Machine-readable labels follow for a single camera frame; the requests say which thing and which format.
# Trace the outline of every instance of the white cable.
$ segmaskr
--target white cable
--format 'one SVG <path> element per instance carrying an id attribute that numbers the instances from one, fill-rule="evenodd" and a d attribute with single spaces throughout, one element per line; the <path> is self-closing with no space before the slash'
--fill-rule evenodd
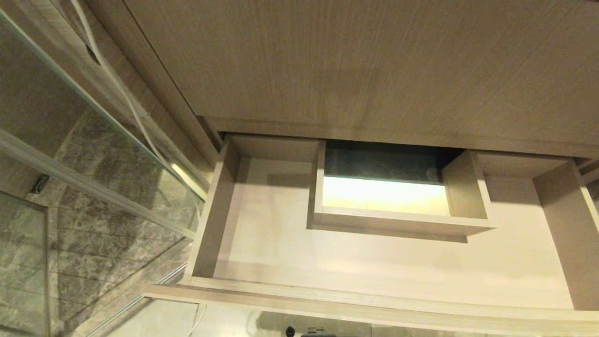
<path id="1" fill-rule="evenodd" d="M 187 337 L 191 337 L 191 335 L 193 335 L 193 332 L 195 331 L 195 329 L 197 329 L 199 324 L 202 322 L 202 319 L 204 318 L 204 314 L 206 313 L 207 309 L 208 309 L 208 305 L 204 304 L 204 310 L 202 311 L 202 315 L 199 317 L 199 320 L 193 325 L 193 327 L 191 328 L 191 331 L 187 334 Z"/>
<path id="2" fill-rule="evenodd" d="M 87 17 L 85 16 L 85 12 L 83 11 L 83 7 L 81 6 L 81 3 L 79 3 L 79 0 L 71 0 L 71 3 L 73 4 L 73 7 L 75 7 L 75 11 L 77 12 L 77 15 L 79 16 L 81 23 L 83 24 L 83 29 L 85 30 L 85 34 L 87 36 L 87 39 L 89 40 L 91 49 L 92 49 L 93 53 L 96 55 L 98 62 L 100 63 L 102 68 L 106 71 L 106 74 L 108 75 L 110 80 L 112 80 L 112 82 L 119 89 L 120 93 L 123 95 L 123 98 L 125 99 L 125 101 L 127 102 L 127 105 L 131 109 L 131 113 L 133 114 L 133 117 L 135 118 L 135 121 L 141 130 L 141 133 L 144 135 L 144 138 L 148 142 L 148 145 L 150 145 L 152 152 L 154 152 L 156 157 L 158 157 L 158 160 L 160 160 L 160 162 L 162 162 L 162 164 L 165 167 L 170 168 L 170 164 L 168 163 L 168 161 L 160 154 L 160 152 L 154 145 L 154 142 L 150 139 L 150 135 L 148 134 L 148 132 L 140 118 L 140 114 L 139 114 L 137 108 L 135 107 L 135 103 L 131 99 L 131 94 L 128 92 L 125 84 L 122 83 L 120 78 L 114 73 L 113 69 L 110 68 L 110 66 L 108 65 L 108 62 L 104 58 L 104 55 L 102 55 L 102 53 L 100 52 L 98 45 L 96 43 L 96 39 L 93 36 L 92 27 L 89 24 Z M 183 186 L 185 186 L 189 192 L 194 194 L 193 189 L 185 182 L 185 180 L 176 171 L 174 171 L 174 170 L 168 170 L 168 171 L 170 171 L 172 174 L 177 176 L 179 178 L 179 181 L 183 184 Z M 199 222 L 200 213 L 201 213 L 199 202 L 195 198 L 193 200 L 195 202 L 196 216 L 198 217 L 198 222 Z"/>

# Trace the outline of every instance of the drawer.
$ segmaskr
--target drawer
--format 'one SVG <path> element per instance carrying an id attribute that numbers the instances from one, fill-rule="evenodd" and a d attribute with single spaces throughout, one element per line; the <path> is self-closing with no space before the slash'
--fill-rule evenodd
<path id="1" fill-rule="evenodd" d="M 467 150 L 441 172 L 432 206 L 385 209 L 327 200 L 325 151 L 322 140 L 227 136 L 184 285 L 146 295 L 426 329 L 597 334 L 599 221 L 571 159 Z"/>

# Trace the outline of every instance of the open drawer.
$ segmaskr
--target open drawer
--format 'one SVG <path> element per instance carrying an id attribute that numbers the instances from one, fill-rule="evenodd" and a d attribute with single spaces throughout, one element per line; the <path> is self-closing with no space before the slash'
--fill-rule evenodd
<path id="1" fill-rule="evenodd" d="M 455 176 L 475 174 L 465 181 L 481 207 L 465 209 L 494 229 L 455 242 L 311 229 L 322 145 L 227 136 L 184 285 L 146 296 L 426 329 L 597 334 L 598 216 L 570 159 L 462 154 Z"/>

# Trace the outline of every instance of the glass shower door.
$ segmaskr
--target glass shower door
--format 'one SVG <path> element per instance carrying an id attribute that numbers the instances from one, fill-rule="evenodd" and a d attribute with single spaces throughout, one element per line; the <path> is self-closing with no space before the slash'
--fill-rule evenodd
<path id="1" fill-rule="evenodd" d="M 0 191 L 0 337 L 47 336 L 46 209 Z"/>

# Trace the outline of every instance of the wooden cabinet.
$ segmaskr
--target wooden cabinet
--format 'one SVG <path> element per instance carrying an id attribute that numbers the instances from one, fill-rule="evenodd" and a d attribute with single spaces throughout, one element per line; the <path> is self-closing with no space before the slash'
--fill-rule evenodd
<path id="1" fill-rule="evenodd" d="M 599 221 L 571 159 L 465 151 L 442 172 L 438 215 L 324 206 L 323 151 L 228 136 L 183 285 L 146 295 L 427 329 L 599 331 Z"/>

